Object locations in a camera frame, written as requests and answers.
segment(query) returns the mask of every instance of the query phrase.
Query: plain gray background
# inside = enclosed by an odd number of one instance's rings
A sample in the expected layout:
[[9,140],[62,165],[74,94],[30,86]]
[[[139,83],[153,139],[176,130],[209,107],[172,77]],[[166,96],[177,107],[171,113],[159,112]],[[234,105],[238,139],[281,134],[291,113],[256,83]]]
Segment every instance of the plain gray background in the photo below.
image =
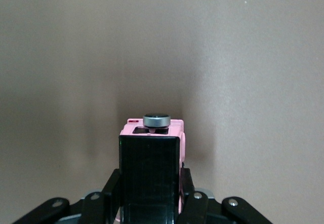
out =
[[273,223],[324,219],[324,0],[0,0],[0,223],[118,167],[127,118]]

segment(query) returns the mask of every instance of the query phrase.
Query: screw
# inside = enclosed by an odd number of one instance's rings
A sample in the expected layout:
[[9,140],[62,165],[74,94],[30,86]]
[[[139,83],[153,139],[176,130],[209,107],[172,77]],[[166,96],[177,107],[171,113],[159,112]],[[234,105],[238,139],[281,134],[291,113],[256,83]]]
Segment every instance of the screw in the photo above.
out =
[[201,193],[199,193],[199,192],[194,193],[193,196],[194,196],[195,199],[198,199],[198,200],[201,199],[201,198],[203,197],[203,196],[201,195]]
[[62,200],[60,200],[60,199],[58,199],[58,200],[56,200],[53,204],[52,204],[52,207],[58,207],[58,206],[60,206],[60,205],[62,205],[63,204],[63,201]]
[[237,202],[237,200],[235,200],[235,199],[230,199],[230,200],[228,201],[228,203],[229,203],[231,206],[237,206],[237,205],[238,205],[238,202]]
[[90,199],[91,199],[91,200],[96,200],[96,199],[98,199],[99,197],[100,197],[99,194],[95,193],[95,194],[93,194],[93,195],[90,197]]

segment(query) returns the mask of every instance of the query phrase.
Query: pink plastic housing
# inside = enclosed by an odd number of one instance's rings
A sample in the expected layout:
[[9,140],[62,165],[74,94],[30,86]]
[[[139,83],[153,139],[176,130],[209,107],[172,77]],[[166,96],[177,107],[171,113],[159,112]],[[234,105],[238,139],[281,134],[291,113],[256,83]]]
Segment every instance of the pink plastic housing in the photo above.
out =
[[179,156],[179,169],[182,167],[182,163],[185,158],[185,146],[186,139],[184,134],[183,120],[171,119],[171,124],[168,126],[168,134],[156,134],[156,133],[144,133],[144,134],[133,134],[136,127],[144,127],[143,119],[128,119],[127,124],[120,132],[120,135],[136,135],[136,136],[156,136],[156,137],[179,137],[180,139],[180,156]]

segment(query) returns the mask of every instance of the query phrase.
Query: bolt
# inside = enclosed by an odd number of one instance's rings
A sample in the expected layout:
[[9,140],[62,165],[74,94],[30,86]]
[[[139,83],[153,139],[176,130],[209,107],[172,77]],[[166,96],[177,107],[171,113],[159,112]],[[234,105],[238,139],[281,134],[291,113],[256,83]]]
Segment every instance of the bolt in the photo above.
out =
[[100,197],[99,194],[95,193],[95,194],[93,194],[93,195],[90,197],[90,199],[91,199],[91,200],[96,200],[96,199],[98,199],[99,197]]
[[229,203],[231,206],[237,206],[237,205],[238,205],[238,202],[237,202],[237,200],[235,200],[235,199],[230,199],[230,200],[228,201],[228,203]]
[[60,205],[62,205],[63,204],[63,201],[62,200],[60,200],[60,199],[58,199],[58,200],[56,200],[53,204],[52,204],[52,207],[58,207],[58,206],[60,206]]
[[198,199],[198,200],[201,199],[201,198],[203,197],[203,196],[201,195],[201,193],[199,193],[199,192],[194,193],[193,196],[194,196],[195,199]]

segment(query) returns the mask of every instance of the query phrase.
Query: silver knob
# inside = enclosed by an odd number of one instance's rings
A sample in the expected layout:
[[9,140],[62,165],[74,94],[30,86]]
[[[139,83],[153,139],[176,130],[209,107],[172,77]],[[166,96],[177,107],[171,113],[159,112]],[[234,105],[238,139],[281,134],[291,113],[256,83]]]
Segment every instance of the silver knob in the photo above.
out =
[[167,127],[171,123],[171,117],[167,114],[146,114],[143,117],[143,125],[149,128]]

